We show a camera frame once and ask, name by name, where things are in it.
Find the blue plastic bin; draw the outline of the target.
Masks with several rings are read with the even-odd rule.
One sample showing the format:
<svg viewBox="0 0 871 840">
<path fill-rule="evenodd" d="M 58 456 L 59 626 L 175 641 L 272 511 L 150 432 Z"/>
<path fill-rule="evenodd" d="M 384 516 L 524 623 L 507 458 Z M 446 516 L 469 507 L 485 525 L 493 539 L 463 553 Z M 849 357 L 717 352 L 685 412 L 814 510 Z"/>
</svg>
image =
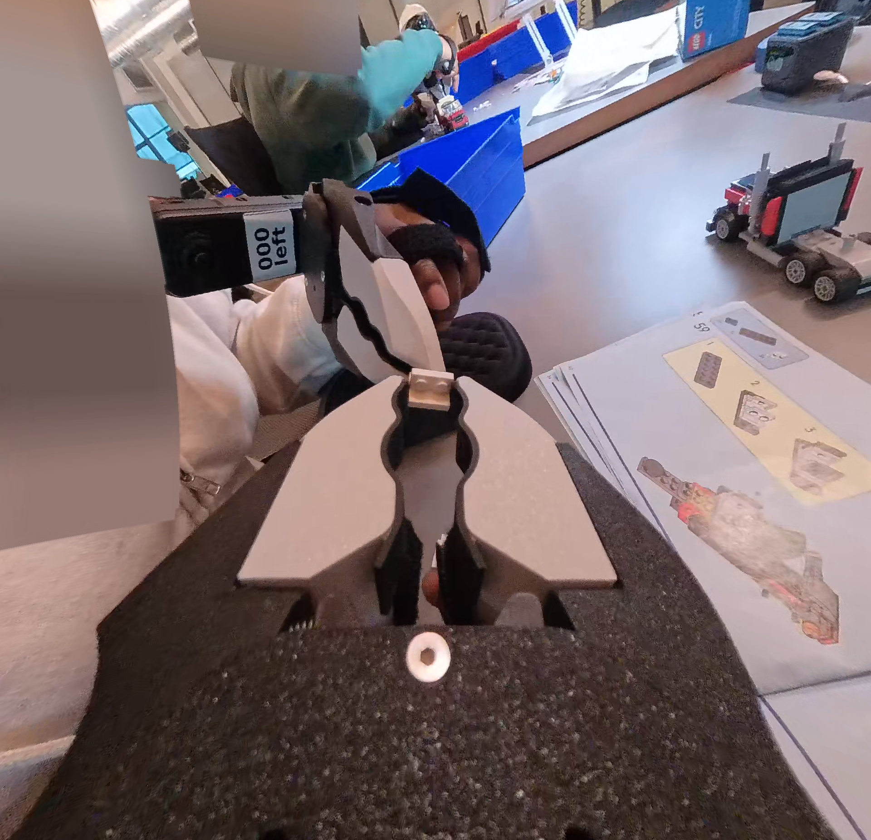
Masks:
<svg viewBox="0 0 871 840">
<path fill-rule="evenodd" d="M 567 55 L 571 41 L 556 11 L 536 18 L 535 26 L 555 60 Z M 460 49 L 458 61 L 460 83 L 457 98 L 464 107 L 496 84 L 543 66 L 543 58 L 520 20 Z"/>
<path fill-rule="evenodd" d="M 526 192 L 520 114 L 515 107 L 404 149 L 358 186 L 367 192 L 392 189 L 425 171 L 471 208 L 490 245 Z"/>
</svg>

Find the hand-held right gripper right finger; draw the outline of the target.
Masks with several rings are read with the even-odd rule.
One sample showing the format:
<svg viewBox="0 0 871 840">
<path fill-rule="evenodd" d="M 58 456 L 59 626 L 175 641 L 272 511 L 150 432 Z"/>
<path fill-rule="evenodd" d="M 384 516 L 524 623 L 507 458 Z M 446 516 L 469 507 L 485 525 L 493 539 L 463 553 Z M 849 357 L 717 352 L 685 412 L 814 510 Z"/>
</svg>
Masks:
<svg viewBox="0 0 871 840">
<path fill-rule="evenodd" d="M 618 583 L 592 517 L 548 432 L 470 377 L 460 401 L 454 520 L 436 550 L 441 612 L 452 626 L 493 625 L 517 595 L 547 617 L 561 592 Z"/>
</svg>

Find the crumpled white paper sheets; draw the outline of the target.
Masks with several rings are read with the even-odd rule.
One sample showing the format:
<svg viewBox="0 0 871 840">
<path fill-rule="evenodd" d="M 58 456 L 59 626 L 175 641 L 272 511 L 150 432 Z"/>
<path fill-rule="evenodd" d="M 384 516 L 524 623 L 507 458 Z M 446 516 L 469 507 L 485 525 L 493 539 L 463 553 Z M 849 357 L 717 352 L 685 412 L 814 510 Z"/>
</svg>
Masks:
<svg viewBox="0 0 871 840">
<path fill-rule="evenodd" d="M 579 30 L 558 80 L 533 108 L 530 120 L 644 84 L 653 64 L 679 54 L 685 17 L 686 6 L 679 4 L 610 27 Z"/>
</svg>

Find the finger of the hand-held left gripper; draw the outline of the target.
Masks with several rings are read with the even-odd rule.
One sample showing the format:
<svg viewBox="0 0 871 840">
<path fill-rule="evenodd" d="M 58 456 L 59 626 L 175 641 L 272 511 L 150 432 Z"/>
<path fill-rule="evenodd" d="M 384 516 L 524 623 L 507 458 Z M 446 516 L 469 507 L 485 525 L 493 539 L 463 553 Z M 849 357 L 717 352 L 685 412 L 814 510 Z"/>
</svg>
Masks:
<svg viewBox="0 0 871 840">
<path fill-rule="evenodd" d="M 412 370 L 446 371 L 430 310 L 401 258 L 371 261 L 340 231 L 323 277 L 321 328 L 343 367 L 374 384 Z"/>
</svg>

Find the black padded cushion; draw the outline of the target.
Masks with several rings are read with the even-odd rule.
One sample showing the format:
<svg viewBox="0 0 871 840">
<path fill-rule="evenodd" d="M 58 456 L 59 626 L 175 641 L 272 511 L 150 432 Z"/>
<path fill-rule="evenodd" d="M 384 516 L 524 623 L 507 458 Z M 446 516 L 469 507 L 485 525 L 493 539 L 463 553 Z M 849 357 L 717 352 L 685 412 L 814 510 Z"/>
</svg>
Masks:
<svg viewBox="0 0 871 840">
<path fill-rule="evenodd" d="M 532 378 L 528 350 L 504 317 L 475 312 L 456 317 L 437 333 L 445 369 L 470 377 L 510 403 L 517 402 Z"/>
</svg>

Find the white lego bracket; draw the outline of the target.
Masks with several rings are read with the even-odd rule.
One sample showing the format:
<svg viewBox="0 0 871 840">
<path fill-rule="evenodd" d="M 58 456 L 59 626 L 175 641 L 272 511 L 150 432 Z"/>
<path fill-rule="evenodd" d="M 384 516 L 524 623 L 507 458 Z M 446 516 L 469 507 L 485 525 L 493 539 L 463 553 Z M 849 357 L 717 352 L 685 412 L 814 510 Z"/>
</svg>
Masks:
<svg viewBox="0 0 871 840">
<path fill-rule="evenodd" d="M 450 372 L 414 368 L 408 375 L 408 408 L 448 412 L 455 376 Z"/>
</svg>

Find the blue lego box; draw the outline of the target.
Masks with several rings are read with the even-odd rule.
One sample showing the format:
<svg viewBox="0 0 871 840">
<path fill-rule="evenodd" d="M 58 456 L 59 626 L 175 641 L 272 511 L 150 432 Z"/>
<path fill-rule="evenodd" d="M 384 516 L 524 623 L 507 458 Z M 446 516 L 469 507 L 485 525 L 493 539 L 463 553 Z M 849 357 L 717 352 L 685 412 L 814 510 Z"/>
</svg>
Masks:
<svg viewBox="0 0 871 840">
<path fill-rule="evenodd" d="M 680 0 L 680 57 L 689 62 L 743 39 L 751 0 Z"/>
</svg>

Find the open instruction booklet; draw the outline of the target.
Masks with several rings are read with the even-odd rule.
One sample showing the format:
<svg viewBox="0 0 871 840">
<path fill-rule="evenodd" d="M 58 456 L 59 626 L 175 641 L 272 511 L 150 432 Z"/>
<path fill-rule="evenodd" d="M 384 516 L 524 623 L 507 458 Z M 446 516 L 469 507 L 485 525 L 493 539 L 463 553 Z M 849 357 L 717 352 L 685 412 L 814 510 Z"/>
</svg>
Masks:
<svg viewBox="0 0 871 840">
<path fill-rule="evenodd" d="M 537 382 L 617 570 L 560 614 L 654 746 L 600 834 L 869 838 L 869 384 L 744 302 Z"/>
</svg>

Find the person's left forearm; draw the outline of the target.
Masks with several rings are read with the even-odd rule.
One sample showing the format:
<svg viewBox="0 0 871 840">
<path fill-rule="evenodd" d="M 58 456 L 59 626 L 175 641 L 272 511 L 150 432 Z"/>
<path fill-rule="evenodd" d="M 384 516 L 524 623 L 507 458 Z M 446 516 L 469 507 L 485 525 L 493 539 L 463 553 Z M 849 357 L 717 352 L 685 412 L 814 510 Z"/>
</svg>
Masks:
<svg viewBox="0 0 871 840">
<path fill-rule="evenodd" d="M 341 370 L 300 277 L 259 302 L 234 302 L 229 290 L 166 301 L 180 377 L 260 416 L 316 399 Z"/>
</svg>

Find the dark grey mat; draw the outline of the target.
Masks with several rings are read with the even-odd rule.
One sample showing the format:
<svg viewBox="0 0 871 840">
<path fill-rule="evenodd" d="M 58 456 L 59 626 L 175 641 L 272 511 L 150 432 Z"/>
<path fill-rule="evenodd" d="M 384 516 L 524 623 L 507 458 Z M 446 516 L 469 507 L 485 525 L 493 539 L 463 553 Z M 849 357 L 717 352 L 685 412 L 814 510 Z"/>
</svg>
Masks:
<svg viewBox="0 0 871 840">
<path fill-rule="evenodd" d="M 844 76 L 813 79 L 809 87 L 798 94 L 779 94 L 763 88 L 760 76 L 754 75 L 754 84 L 745 93 L 735 95 L 731 105 L 754 107 L 807 116 L 817 116 L 870 123 L 869 82 L 849 82 Z"/>
</svg>

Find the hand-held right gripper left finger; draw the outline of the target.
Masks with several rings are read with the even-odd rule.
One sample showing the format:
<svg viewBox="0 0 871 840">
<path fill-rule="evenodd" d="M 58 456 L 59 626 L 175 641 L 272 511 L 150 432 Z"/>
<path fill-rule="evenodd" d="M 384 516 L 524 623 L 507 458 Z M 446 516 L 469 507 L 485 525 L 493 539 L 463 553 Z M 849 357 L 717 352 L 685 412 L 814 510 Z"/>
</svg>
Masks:
<svg viewBox="0 0 871 840">
<path fill-rule="evenodd" d="M 417 623 L 422 543 L 396 475 L 407 404 L 408 382 L 389 377 L 306 435 L 239 584 L 298 590 L 352 627 Z"/>
</svg>

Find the red black lego truck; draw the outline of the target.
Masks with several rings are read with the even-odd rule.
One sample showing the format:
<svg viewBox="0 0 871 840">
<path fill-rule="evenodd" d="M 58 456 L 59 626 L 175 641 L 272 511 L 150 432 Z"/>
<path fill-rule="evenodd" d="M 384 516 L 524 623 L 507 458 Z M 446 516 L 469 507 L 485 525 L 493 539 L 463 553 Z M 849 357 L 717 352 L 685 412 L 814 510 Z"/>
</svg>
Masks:
<svg viewBox="0 0 871 840">
<path fill-rule="evenodd" d="M 827 154 L 780 171 L 764 154 L 756 172 L 732 181 L 705 231 L 724 244 L 742 243 L 792 286 L 823 304 L 870 291 L 869 232 L 847 233 L 863 168 L 843 155 L 840 122 Z"/>
</svg>

